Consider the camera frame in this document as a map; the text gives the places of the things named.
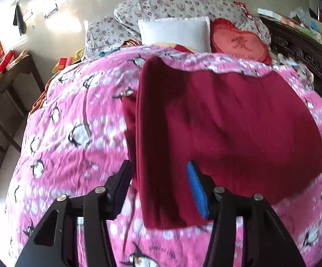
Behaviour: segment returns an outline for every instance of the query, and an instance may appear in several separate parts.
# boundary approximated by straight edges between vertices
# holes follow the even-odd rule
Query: tiled floor
[[[25,118],[14,137],[14,139],[20,145],[26,128],[26,121],[27,119]],[[8,267],[12,266],[12,263],[10,262],[10,257],[7,251],[8,240],[5,236],[5,234],[7,234],[5,229],[7,227],[7,224],[5,222],[5,199],[12,174],[19,157],[20,153],[13,146],[9,146],[0,169],[0,259]]]

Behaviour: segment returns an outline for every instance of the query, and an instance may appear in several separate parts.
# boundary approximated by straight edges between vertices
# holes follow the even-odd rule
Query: carved wooden cabinet
[[[322,45],[299,31],[261,16],[271,33],[271,49],[301,61],[314,74],[314,89],[322,97]]]

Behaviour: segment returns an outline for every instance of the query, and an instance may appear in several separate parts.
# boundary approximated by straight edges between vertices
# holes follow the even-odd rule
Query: white wall
[[[18,51],[29,49],[44,82],[51,77],[51,70],[60,57],[72,56],[84,47],[84,21],[94,21],[113,13],[115,6],[125,0],[56,0],[59,11],[44,19],[39,0],[20,0],[23,12],[32,9],[34,15],[26,21],[26,35],[20,37],[14,18],[14,0],[0,1],[0,40],[5,51],[15,48]],[[236,0],[246,2],[250,12],[256,14],[257,8],[265,8],[283,15],[301,6],[309,9],[308,0]],[[26,85],[31,93],[26,92]],[[14,85],[28,108],[38,97],[33,79],[19,81]]]

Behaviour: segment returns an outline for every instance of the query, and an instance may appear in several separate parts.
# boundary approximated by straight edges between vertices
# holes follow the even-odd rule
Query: heart-shaped cushion
[[[226,19],[215,19],[211,23],[210,39],[213,52],[271,64],[268,49],[260,38],[252,32],[237,29]]]

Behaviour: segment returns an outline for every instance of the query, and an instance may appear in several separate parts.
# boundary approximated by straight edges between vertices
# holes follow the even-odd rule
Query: wooden furniture
[[[314,74],[314,90],[322,97],[322,45],[296,29],[261,16],[271,33],[271,50],[301,61]]]
[[[28,111],[24,107],[19,96],[17,95],[16,91],[12,87],[12,83],[13,83],[14,79],[20,73],[25,73],[25,74],[32,73],[41,92],[43,92],[45,90],[45,86],[42,82],[42,79],[39,75],[39,72],[36,68],[36,65],[35,65],[31,55],[24,57],[12,69],[10,69],[9,71],[6,71],[5,73],[2,74],[2,76],[0,77],[0,94],[3,93],[4,91],[7,91],[9,96],[11,97],[12,101],[14,102],[14,104],[18,108],[19,112],[21,113],[21,115],[25,116]],[[14,140],[14,138],[5,130],[5,128],[1,125],[1,123],[0,123],[0,131],[6,137],[6,139],[18,151],[21,152],[21,146],[19,146],[19,144]]]

